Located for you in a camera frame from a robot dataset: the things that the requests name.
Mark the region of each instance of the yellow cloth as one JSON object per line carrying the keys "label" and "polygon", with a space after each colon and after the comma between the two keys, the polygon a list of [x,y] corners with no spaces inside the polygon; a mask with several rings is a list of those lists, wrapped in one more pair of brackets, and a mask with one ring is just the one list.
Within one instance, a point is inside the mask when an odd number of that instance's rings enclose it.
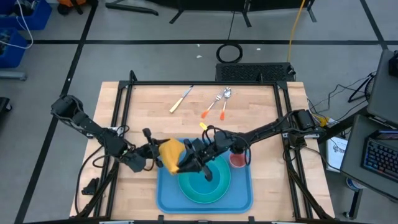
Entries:
{"label": "yellow cloth", "polygon": [[181,152],[185,150],[184,144],[176,139],[170,139],[159,147],[160,157],[163,164],[172,175],[177,174],[178,160],[180,159]]}

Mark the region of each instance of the fork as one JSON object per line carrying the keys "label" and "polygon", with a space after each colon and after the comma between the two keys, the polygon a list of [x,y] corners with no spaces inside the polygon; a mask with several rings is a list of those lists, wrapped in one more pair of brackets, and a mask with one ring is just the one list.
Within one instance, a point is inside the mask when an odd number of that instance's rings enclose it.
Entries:
{"label": "fork", "polygon": [[201,117],[202,117],[202,118],[205,118],[205,117],[206,117],[206,115],[209,113],[209,110],[211,109],[211,107],[212,107],[217,101],[219,101],[220,99],[222,99],[223,95],[224,95],[224,90],[221,91],[218,95],[216,95],[216,100],[209,106],[209,108],[207,108],[207,110],[205,110],[205,112],[203,112],[203,113],[201,114]]}

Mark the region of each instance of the green bowl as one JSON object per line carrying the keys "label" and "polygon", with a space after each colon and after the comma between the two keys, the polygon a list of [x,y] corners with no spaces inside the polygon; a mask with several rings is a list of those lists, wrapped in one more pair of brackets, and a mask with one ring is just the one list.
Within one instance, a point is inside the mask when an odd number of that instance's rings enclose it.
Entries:
{"label": "green bowl", "polygon": [[213,173],[213,180],[210,182],[205,179],[202,171],[178,175],[181,191],[196,203],[213,203],[219,200],[227,192],[231,183],[231,171],[224,158],[219,156],[208,162],[207,166]]}

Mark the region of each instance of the wooden tabletop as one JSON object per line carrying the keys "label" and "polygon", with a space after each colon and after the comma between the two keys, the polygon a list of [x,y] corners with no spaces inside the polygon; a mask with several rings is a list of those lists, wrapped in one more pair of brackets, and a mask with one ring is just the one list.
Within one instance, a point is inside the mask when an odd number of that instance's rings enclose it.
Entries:
{"label": "wooden tabletop", "polygon": [[[303,83],[288,83],[288,86],[292,109],[308,108]],[[117,87],[118,82],[104,82],[102,84],[93,118],[100,126],[108,127],[111,124]],[[177,110],[170,114],[169,109],[188,89],[188,86],[134,86],[127,119],[130,131],[126,133],[126,139],[140,146],[147,143],[142,134],[143,128],[150,128],[152,137],[156,139],[198,138],[203,131],[199,126],[200,122],[207,125],[212,124],[228,131],[245,132],[277,119],[275,96],[271,86],[231,86],[232,95],[227,102],[225,120],[220,120],[222,102],[217,102],[207,117],[201,119],[201,113],[224,87],[194,86]],[[285,108],[282,91],[280,91],[280,97],[282,106]],[[122,97],[119,123],[124,98],[125,95]],[[316,140],[307,140],[307,144],[310,148],[318,150]],[[84,159],[98,146],[96,140],[88,140]],[[150,172],[133,173],[128,166],[122,164],[116,186],[112,219],[156,220],[158,215],[164,215],[165,220],[246,221],[248,216],[254,216],[256,221],[294,220],[282,150],[280,135],[252,145],[251,177],[254,203],[248,212],[242,214],[179,215],[163,213],[157,208],[155,202],[156,168]],[[309,191],[325,211],[334,217],[320,156],[303,149],[302,159]],[[79,189],[87,186],[92,178],[100,176],[101,169],[93,167],[91,161],[89,161],[81,175]],[[301,216],[305,217],[302,194],[299,189],[297,189],[297,192]],[[83,209],[90,199],[91,196],[79,194],[79,209]],[[107,201],[108,192],[104,194],[102,215],[105,213]],[[70,215],[75,215],[74,206],[72,206]]]}

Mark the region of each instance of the blue bin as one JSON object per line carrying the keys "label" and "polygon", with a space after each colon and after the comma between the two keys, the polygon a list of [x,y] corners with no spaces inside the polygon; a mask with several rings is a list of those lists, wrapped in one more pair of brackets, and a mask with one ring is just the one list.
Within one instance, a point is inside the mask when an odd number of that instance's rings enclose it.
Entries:
{"label": "blue bin", "polygon": [[16,0],[1,0],[0,14],[8,15],[12,13],[12,8]]}
{"label": "blue bin", "polygon": [[[0,34],[4,30],[9,30],[11,33],[9,43],[16,46],[26,47],[27,42],[23,38],[18,30],[15,28],[0,29]],[[16,68],[21,63],[22,57],[24,56],[25,49],[18,47],[7,46],[4,52],[0,55],[0,68]]]}
{"label": "blue bin", "polygon": [[[14,3],[16,0],[0,0],[0,9],[2,11],[12,10],[14,7]],[[45,0],[39,0],[33,14],[30,16],[25,16],[26,24],[29,30],[42,30],[47,25],[47,21],[51,15],[51,6]],[[22,18],[18,17],[18,21],[21,25],[25,26]],[[14,16],[9,17],[0,17],[0,27],[14,27],[19,30],[23,30],[23,28],[19,25],[17,18]]]}

